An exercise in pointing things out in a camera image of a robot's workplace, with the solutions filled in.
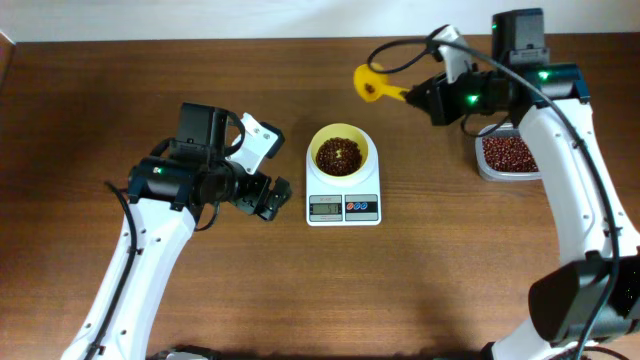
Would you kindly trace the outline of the yellow plastic measuring scoop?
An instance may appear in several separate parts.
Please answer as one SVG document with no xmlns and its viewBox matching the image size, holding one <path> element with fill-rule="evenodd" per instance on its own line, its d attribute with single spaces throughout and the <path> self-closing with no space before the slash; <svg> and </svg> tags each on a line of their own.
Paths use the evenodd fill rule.
<svg viewBox="0 0 640 360">
<path fill-rule="evenodd" d="M 383 74 L 383 70 L 384 68 L 377 63 L 358 66 L 353 75 L 353 83 L 358 95 L 368 103 L 375 102 L 383 96 L 405 102 L 409 89 L 391 85 L 389 76 Z"/>
</svg>

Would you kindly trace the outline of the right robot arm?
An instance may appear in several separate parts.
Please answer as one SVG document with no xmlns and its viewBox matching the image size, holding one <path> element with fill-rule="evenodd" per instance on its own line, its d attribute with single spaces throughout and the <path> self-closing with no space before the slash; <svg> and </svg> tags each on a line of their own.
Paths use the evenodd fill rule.
<svg viewBox="0 0 640 360">
<path fill-rule="evenodd" d="M 491 68 L 452 26 L 424 38 L 445 71 L 414 87 L 407 102 L 434 124 L 506 112 L 539 169 L 554 217 L 561 265 L 535 282 L 528 319 L 488 344 L 487 359 L 576 359 L 588 343 L 639 329 L 639 234 L 599 150 L 580 69 L 554 64 L 540 9 L 492 20 Z"/>
</svg>

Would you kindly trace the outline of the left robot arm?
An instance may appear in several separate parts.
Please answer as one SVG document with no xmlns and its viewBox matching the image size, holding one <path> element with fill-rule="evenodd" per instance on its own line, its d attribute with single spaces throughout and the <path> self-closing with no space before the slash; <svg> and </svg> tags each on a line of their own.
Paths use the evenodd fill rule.
<svg viewBox="0 0 640 360">
<path fill-rule="evenodd" d="M 114 255 L 66 359 L 142 359 L 173 267 L 203 209 L 229 203 L 273 220 L 292 191 L 259 172 L 285 141 L 250 114 L 184 103 L 175 136 L 134 166 L 126 189 L 113 187 L 124 219 Z"/>
</svg>

